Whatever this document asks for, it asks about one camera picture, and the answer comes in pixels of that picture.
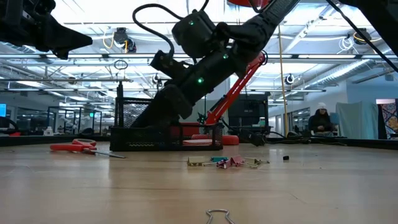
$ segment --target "white beanie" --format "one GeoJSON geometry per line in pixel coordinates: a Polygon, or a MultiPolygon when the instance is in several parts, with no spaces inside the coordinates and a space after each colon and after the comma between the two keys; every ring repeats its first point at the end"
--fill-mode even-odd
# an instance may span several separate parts
{"type": "Polygon", "coordinates": [[[326,109],[326,104],[325,103],[319,103],[318,104],[318,109],[326,109]]]}

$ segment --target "computer screen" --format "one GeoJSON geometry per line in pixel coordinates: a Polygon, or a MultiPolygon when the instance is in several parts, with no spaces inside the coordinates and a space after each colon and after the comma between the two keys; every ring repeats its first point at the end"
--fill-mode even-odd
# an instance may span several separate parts
{"type": "Polygon", "coordinates": [[[6,117],[7,104],[0,103],[0,116],[6,117]]]}

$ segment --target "yellow cable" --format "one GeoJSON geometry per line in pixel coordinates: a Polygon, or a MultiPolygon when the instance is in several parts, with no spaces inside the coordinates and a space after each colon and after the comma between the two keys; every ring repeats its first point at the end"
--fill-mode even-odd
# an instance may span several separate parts
{"type": "Polygon", "coordinates": [[[287,108],[286,108],[286,94],[285,94],[285,85],[284,85],[284,69],[283,69],[283,61],[282,61],[282,38],[280,34],[280,26],[278,26],[279,30],[279,60],[280,60],[280,80],[282,81],[282,95],[284,96],[284,107],[285,107],[285,136],[287,137],[287,108]]]}
{"type": "Polygon", "coordinates": [[[111,46],[106,45],[105,38],[102,39],[102,42],[104,43],[104,46],[105,46],[107,49],[111,49],[111,48],[113,47],[113,41],[114,41],[114,32],[112,33],[112,44],[111,44],[111,46]]]}
{"type": "MultiPolygon", "coordinates": [[[[358,34],[358,33],[355,32],[354,35],[353,35],[353,37],[354,37],[355,39],[357,39],[357,40],[359,40],[359,41],[362,41],[362,42],[365,42],[364,39],[361,39],[361,38],[357,37],[356,34],[358,34]]],[[[371,40],[371,42],[376,42],[376,41],[379,41],[379,40],[381,40],[381,38],[378,38],[378,39],[376,39],[376,40],[371,40]]]]}

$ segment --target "person wearing white hat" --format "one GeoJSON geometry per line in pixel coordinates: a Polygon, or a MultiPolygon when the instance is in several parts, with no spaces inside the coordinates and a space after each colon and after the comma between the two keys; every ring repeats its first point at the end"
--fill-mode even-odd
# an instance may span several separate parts
{"type": "Polygon", "coordinates": [[[308,126],[311,131],[315,134],[330,135],[333,130],[333,125],[330,122],[330,117],[328,110],[326,109],[326,104],[319,103],[317,112],[313,115],[309,121],[308,126]]]}

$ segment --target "red scissors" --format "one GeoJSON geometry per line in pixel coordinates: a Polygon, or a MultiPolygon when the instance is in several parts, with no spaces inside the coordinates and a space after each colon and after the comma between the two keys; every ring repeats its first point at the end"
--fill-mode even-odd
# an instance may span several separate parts
{"type": "Polygon", "coordinates": [[[89,139],[74,139],[72,144],[52,144],[50,149],[53,151],[68,151],[68,152],[84,152],[89,154],[102,154],[111,157],[125,159],[124,156],[118,156],[112,153],[99,152],[95,147],[97,145],[96,141],[89,139]]]}

